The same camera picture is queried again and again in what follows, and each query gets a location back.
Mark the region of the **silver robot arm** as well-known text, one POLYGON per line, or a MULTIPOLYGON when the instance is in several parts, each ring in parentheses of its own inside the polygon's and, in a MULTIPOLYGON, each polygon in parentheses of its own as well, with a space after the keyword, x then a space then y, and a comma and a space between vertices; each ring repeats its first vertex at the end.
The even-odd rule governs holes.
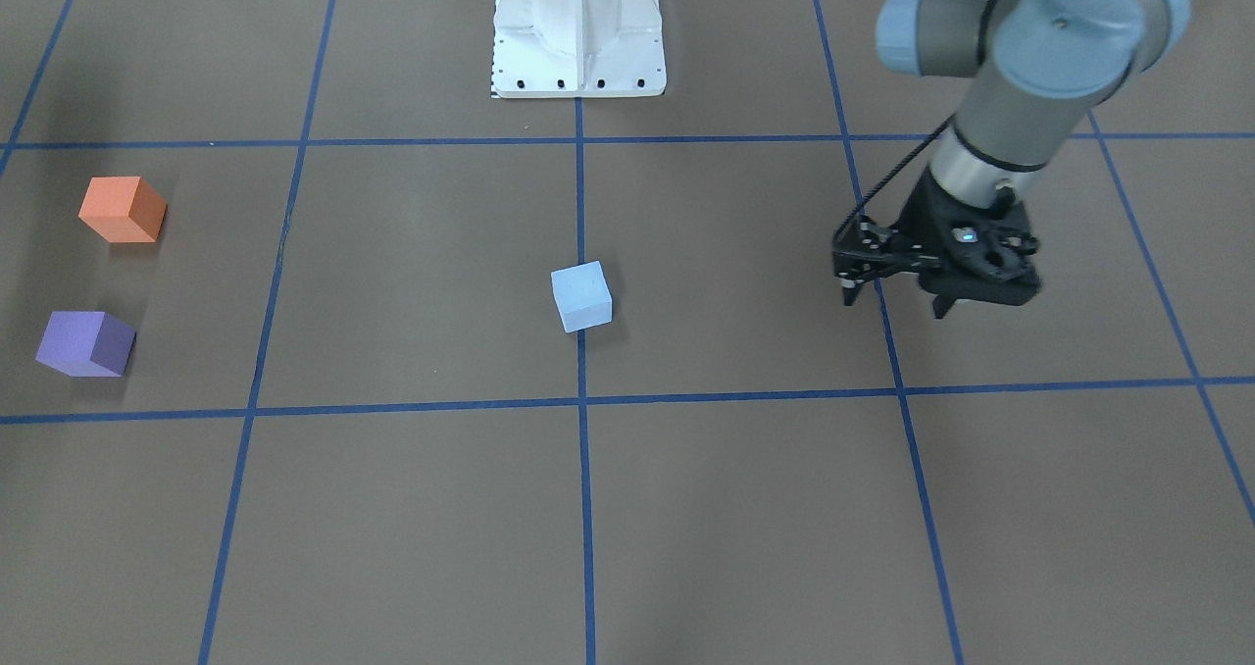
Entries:
POLYGON ((935 317, 1035 297, 1024 194, 1083 117, 1173 51, 1191 14, 1191 0, 884 0, 884 66, 970 87, 870 276, 915 275, 935 317))

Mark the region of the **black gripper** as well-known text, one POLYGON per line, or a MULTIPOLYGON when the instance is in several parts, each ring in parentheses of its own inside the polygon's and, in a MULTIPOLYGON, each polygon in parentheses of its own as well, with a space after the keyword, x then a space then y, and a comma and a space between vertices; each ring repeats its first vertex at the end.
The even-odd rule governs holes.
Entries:
POLYGON ((1027 205, 1005 182, 995 186, 989 208, 963 203, 924 172, 896 220, 896 228, 922 245, 912 274, 935 295, 932 317, 946 317, 958 300, 1023 306, 1040 292, 1032 263, 1038 238, 1027 205))

